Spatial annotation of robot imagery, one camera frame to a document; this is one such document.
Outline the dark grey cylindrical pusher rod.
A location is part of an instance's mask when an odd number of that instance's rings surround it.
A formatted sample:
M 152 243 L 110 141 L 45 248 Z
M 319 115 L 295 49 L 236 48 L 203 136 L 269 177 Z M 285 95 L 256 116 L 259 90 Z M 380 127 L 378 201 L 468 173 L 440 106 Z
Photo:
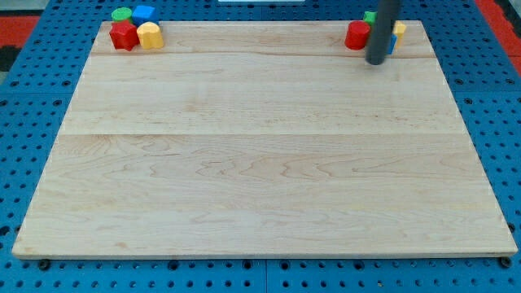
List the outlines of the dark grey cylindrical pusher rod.
M 386 59 L 392 31 L 400 14 L 401 0 L 380 0 L 374 25 L 366 47 L 366 62 L 381 65 Z

